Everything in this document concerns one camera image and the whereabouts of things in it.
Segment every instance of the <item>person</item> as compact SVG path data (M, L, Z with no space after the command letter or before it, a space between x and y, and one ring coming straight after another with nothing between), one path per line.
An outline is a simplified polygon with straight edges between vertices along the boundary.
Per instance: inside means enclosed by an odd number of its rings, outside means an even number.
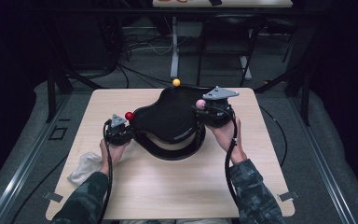
M236 191L236 202L241 223L284 223L282 211L269 189L263 183L262 175L247 158L241 144L241 120L236 118L237 144L231 154L232 166L229 168L231 181ZM219 146L228 151L234 124L229 122L220 128L207 126L216 137ZM118 164L126 146L109 146L113 169ZM103 208L103 196L108 187L108 161L104 140L100 144L103 166L93 173L68 198L51 223L97 223Z

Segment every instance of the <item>tape piece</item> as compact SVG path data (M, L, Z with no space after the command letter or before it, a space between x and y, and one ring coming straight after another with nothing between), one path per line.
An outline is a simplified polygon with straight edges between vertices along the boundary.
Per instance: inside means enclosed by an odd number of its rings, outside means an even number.
M297 191L292 191L292 192L287 192L287 193L284 193L284 194L279 194L278 195L278 198L284 202L284 201L287 201L287 200L291 200L293 201L294 199L298 198L299 197L299 194L297 193Z
M46 192L45 195L43 195L43 197L45 199L49 199L49 200L54 201L56 203L60 203L62 198L63 198L61 195L58 195L58 194L52 193L52 192Z

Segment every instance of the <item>sleeve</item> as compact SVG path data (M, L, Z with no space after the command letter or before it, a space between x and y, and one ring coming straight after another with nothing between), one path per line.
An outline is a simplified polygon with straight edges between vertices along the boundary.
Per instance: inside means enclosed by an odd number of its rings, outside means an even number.
M241 223L284 223L282 211L250 160L230 167Z
M101 172L94 172L71 194L51 223L97 223L107 187L107 176Z

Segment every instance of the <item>hand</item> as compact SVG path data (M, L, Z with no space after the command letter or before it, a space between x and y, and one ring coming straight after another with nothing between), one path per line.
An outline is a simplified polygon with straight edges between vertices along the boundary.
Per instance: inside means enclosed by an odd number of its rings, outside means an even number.
M247 156L245 152L242 150L241 121L239 118L236 118L236 123L237 123L237 145L234 147L231 154L231 161L233 164L238 163L240 161L247 160ZM234 123L231 121L220 128L214 128L210 126L206 126L206 127L212 131L212 133L216 137L219 146L223 150L225 150L225 152L227 152L234 134Z
M130 143L130 141L122 146L109 145L109 152L110 152L110 157L112 158L112 167L113 168L120 161L121 156L123 155L124 149L126 148L126 146L129 143ZM103 166L101 167L100 172L102 172L106 175L109 175L109 162L107 160L107 149L106 149L105 141L103 139L101 140L101 143L100 143L100 149L101 149L101 154L102 154L102 158L103 158Z

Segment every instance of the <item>black chair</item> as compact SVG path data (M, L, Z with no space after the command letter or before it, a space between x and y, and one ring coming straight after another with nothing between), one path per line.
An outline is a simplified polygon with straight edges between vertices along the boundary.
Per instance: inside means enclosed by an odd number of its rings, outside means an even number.
M237 67L242 72L240 84L242 86L249 69L258 33L264 26L265 20L254 15L219 14L206 20L202 24L200 34L197 85L200 85L201 69L206 69L201 67L203 56L206 54L226 54L246 57L245 66Z
M285 63L296 37L297 22L288 19L269 19L267 20L267 32L270 35L290 35L288 46L282 59L282 62Z

